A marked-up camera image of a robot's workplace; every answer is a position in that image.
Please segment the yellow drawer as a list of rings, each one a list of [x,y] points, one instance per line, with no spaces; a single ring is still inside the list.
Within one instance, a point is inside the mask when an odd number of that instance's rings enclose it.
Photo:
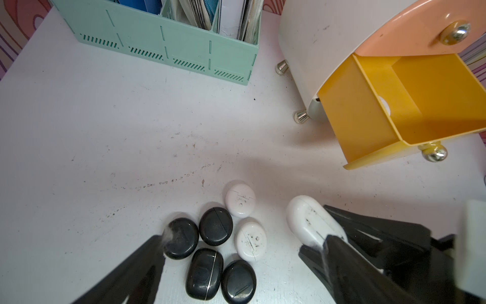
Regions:
[[[485,130],[485,87],[456,54],[352,54],[317,95],[348,170],[414,153],[440,162],[446,140]]]

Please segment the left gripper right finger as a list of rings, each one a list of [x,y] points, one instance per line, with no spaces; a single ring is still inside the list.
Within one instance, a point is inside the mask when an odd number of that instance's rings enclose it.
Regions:
[[[326,238],[323,261],[336,303],[419,303],[336,236]]]

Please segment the orange top drawer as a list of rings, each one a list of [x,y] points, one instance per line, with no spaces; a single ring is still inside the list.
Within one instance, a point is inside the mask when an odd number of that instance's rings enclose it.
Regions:
[[[458,54],[485,34],[485,1],[417,1],[363,42],[359,56]]]

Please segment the white oblong earphone case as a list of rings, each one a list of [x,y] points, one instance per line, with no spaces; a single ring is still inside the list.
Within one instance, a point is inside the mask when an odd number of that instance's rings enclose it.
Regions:
[[[349,243],[342,226],[310,196],[296,196],[289,202],[286,221],[293,235],[305,246],[322,250],[328,236]]]

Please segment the white three-drawer cabinet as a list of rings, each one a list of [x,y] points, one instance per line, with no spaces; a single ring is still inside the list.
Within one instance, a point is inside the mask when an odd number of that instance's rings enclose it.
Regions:
[[[278,43],[305,105],[294,118],[325,122],[317,93],[351,54],[375,31],[417,1],[287,1]]]

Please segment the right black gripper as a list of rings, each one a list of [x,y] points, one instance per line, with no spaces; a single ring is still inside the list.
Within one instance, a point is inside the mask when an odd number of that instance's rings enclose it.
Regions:
[[[349,240],[362,233],[382,241],[405,244],[417,250],[430,249],[427,253],[383,271],[385,276],[421,303],[485,303],[484,298],[463,291],[455,285],[454,234],[440,239],[432,238],[430,247],[430,229],[421,224],[354,214],[329,205],[324,205],[323,208],[342,226]],[[329,271],[321,251],[302,245],[298,255],[334,298]]]

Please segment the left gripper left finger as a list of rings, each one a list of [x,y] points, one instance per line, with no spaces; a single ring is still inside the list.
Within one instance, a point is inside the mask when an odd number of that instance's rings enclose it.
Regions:
[[[154,303],[165,256],[154,235],[75,303]]]

